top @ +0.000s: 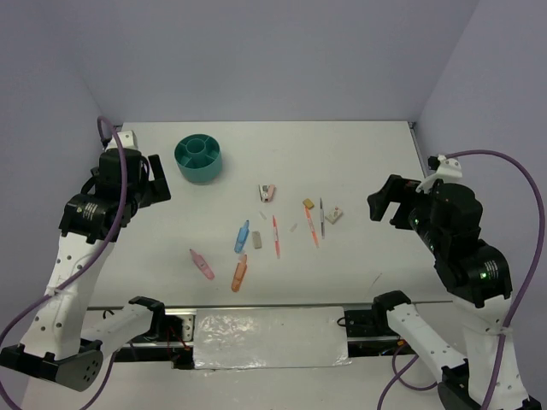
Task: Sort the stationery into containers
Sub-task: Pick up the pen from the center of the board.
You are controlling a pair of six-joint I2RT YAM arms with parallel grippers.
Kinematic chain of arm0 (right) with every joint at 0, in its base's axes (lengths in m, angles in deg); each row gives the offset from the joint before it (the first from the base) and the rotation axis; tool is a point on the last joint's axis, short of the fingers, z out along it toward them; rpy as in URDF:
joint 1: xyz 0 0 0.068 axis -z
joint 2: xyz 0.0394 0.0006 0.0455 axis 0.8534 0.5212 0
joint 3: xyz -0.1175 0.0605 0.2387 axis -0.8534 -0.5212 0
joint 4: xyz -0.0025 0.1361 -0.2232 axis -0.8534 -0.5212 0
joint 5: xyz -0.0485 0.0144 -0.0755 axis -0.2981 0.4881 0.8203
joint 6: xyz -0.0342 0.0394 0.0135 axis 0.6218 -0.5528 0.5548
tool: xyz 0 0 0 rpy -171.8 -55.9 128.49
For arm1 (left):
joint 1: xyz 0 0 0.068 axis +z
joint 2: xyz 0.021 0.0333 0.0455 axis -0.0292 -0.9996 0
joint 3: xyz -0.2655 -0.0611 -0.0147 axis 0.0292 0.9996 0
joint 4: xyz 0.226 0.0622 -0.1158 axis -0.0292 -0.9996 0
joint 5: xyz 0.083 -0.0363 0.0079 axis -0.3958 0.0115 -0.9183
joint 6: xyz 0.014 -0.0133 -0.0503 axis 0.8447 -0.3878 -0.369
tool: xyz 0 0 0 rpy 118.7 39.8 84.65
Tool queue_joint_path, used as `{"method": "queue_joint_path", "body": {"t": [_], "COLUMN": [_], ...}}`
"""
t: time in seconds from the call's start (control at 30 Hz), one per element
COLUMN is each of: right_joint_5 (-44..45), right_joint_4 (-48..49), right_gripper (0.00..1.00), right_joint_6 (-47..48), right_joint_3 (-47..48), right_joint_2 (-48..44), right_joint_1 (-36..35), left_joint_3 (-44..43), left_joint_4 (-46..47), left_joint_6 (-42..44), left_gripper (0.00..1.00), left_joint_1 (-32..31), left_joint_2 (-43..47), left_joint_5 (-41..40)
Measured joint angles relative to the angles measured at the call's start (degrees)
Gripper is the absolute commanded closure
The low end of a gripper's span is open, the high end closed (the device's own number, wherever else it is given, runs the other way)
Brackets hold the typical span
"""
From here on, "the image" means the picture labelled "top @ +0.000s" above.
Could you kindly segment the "orange slim highlighter pen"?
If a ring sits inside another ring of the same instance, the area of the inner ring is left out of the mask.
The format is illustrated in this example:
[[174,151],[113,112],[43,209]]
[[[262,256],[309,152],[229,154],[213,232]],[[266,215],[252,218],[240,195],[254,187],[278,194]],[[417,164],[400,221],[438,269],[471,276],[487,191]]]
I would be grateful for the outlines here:
[[309,208],[305,205],[304,205],[304,212],[306,214],[306,218],[307,218],[307,221],[308,221],[308,224],[309,224],[309,229],[310,229],[311,236],[313,238],[315,247],[318,249],[320,247],[320,245],[319,245],[319,239],[317,237],[317,233],[315,231],[314,222],[313,222],[313,219],[312,219]]

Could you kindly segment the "red slim highlighter pen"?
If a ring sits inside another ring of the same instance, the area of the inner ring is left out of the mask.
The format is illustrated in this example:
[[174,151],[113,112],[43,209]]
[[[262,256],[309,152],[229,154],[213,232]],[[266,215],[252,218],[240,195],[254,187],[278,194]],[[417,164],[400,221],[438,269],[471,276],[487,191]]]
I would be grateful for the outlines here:
[[274,239],[275,253],[276,253],[277,259],[279,260],[280,259],[279,230],[278,230],[277,220],[274,215],[272,215],[272,223],[273,223],[273,239]]

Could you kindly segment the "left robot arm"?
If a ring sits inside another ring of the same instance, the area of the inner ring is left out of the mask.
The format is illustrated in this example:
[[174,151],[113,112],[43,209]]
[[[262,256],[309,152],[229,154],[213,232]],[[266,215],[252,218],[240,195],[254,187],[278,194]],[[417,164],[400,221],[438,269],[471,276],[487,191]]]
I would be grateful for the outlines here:
[[136,296],[120,312],[83,327],[98,276],[121,228],[140,208],[169,200],[158,155],[107,149],[79,194],[65,205],[56,263],[35,318],[19,343],[4,347],[1,365],[75,391],[88,389],[105,357],[135,337],[162,338],[162,302]]

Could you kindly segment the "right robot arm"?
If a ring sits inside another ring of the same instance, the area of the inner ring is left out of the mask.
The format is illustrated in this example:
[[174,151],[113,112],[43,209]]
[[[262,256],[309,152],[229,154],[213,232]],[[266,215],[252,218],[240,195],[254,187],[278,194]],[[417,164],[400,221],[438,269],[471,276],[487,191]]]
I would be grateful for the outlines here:
[[435,377],[446,409],[539,409],[521,381],[506,321],[515,302],[509,264],[479,237],[483,207],[474,192],[442,179],[423,190],[392,174],[368,196],[371,220],[382,220],[391,203],[398,205],[391,225],[414,231],[432,253],[460,315],[466,352],[450,346],[400,290],[376,296],[367,322],[353,325],[345,316],[342,324],[398,334]]

